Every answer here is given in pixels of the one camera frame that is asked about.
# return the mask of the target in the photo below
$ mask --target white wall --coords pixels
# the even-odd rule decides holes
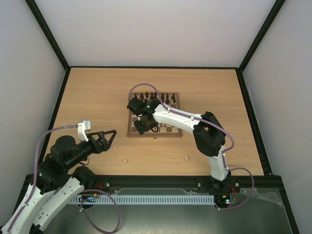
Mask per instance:
[[[311,233],[312,1],[288,0],[246,71],[274,174],[301,233]]]
[[[37,0],[70,65],[239,66],[275,0]]]
[[[23,0],[0,1],[0,226],[13,213],[64,70]]]

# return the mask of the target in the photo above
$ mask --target chessboard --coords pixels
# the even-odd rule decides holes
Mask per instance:
[[[131,93],[131,95],[132,97],[136,96],[138,99],[144,102],[148,102],[152,99],[159,100],[156,93],[152,92],[133,92]],[[160,92],[160,95],[161,95],[160,98],[165,104],[173,108],[180,109],[179,93]],[[153,129],[154,132],[152,130],[149,130],[148,132],[145,132],[143,135],[140,135],[134,126],[134,122],[136,120],[137,116],[133,115],[129,111],[128,133],[127,133],[128,137],[182,137],[181,129],[165,123],[158,124],[158,131],[157,127],[155,127]]]

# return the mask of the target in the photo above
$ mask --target purple cable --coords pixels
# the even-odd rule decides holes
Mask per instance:
[[[131,92],[132,92],[135,88],[137,88],[137,87],[139,87],[139,86],[142,86],[142,85],[146,85],[146,86],[149,86],[149,87],[153,88],[153,89],[157,92],[158,99],[159,99],[161,105],[163,106],[163,108],[165,108],[165,110],[168,110],[169,107],[166,106],[165,103],[163,103],[163,101],[161,100],[160,93],[159,93],[159,91],[157,90],[157,88],[154,87],[154,86],[151,85],[151,84],[148,84],[148,83],[141,83],[141,84],[137,84],[136,86],[134,86],[134,87],[129,91],[129,94],[128,94],[128,100],[129,100],[129,101],[131,100]],[[171,109],[169,110],[169,112],[174,113],[174,114],[179,115],[179,116],[186,117],[186,118],[190,118],[190,117],[191,117],[191,116],[189,116],[189,115],[187,115],[187,114],[184,114],[184,113],[181,113],[181,112],[178,112],[178,111],[174,111],[174,110],[171,110]],[[214,123],[211,123],[211,122],[209,122],[209,121],[206,121],[206,120],[204,120],[204,119],[202,119],[202,118],[194,117],[194,119],[195,119],[195,120],[198,120],[198,121],[201,121],[201,122],[204,122],[204,123],[206,123],[206,124],[209,124],[210,126],[213,126],[213,127],[217,128],[218,130],[220,130],[221,132],[223,132],[225,135],[227,135],[227,136],[230,138],[230,140],[231,140],[231,142],[232,142],[232,145],[231,145],[229,148],[223,150],[222,153],[225,153],[225,152],[231,150],[232,148],[234,148],[235,142],[234,142],[233,137],[232,137],[227,131],[225,131],[223,128],[219,127],[218,125],[216,125],[216,124],[214,124]]]
[[[64,129],[64,128],[76,128],[77,125],[67,125],[67,126],[63,126],[63,127],[59,127],[59,128],[54,128],[54,129],[51,129],[47,132],[45,132],[39,139],[38,143],[37,143],[37,147],[36,147],[36,153],[35,153],[35,165],[34,165],[34,182],[33,182],[33,188],[30,192],[30,195],[29,197],[26,199],[25,201],[25,205],[22,206],[20,208],[20,210],[17,212],[16,216],[13,218],[9,228],[8,228],[8,232],[11,231],[13,225],[15,224],[17,218],[20,216],[20,214],[22,213],[22,211],[24,210],[25,206],[27,206],[28,202],[30,201],[30,199],[32,198],[34,192],[35,192],[35,189],[36,189],[36,184],[37,184],[37,171],[38,171],[38,158],[39,158],[39,151],[40,151],[40,147],[41,147],[41,143],[42,141],[44,140],[45,136],[48,135],[49,133],[53,132],[53,131],[56,131],[56,130],[60,130],[60,129]]]
[[[220,207],[217,206],[217,204],[215,204],[214,206],[217,207],[218,210],[227,211],[227,210],[232,210],[232,209],[236,209],[238,207],[241,207],[242,205],[244,205],[251,198],[251,196],[254,193],[254,177],[253,177],[252,173],[248,169],[243,168],[243,167],[236,167],[236,168],[229,169],[229,171],[236,171],[236,170],[244,170],[244,171],[249,173],[249,175],[250,175],[250,177],[252,179],[252,189],[250,191],[250,194],[248,195],[248,197],[242,203],[240,203],[240,204],[238,204],[236,206],[232,206],[232,207],[228,207],[228,208],[220,208]]]
[[[82,209],[84,215],[87,217],[88,222],[91,224],[91,226],[94,227],[98,232],[104,233],[104,234],[113,234],[113,233],[117,232],[117,231],[118,231],[118,228],[119,228],[119,225],[120,225],[121,215],[120,215],[120,210],[119,210],[118,205],[117,205],[117,203],[115,202],[115,200],[114,200],[108,193],[106,193],[106,192],[104,192],[104,191],[102,191],[102,190],[98,190],[98,189],[87,189],[87,190],[82,191],[82,193],[84,193],[84,192],[98,192],[98,193],[101,193],[101,194],[104,194],[104,195],[108,196],[108,198],[114,203],[114,205],[115,205],[115,207],[116,207],[116,210],[117,210],[117,214],[118,214],[118,223],[117,223],[116,228],[115,228],[113,231],[111,231],[111,232],[104,231],[104,230],[98,228],[98,227],[91,221],[91,219],[89,218],[89,216],[87,215],[87,213],[86,213],[86,212],[84,211],[84,209],[82,208],[82,205],[83,205],[84,201],[86,200],[86,199],[85,199],[85,200],[83,200],[83,201],[81,202],[80,208]]]

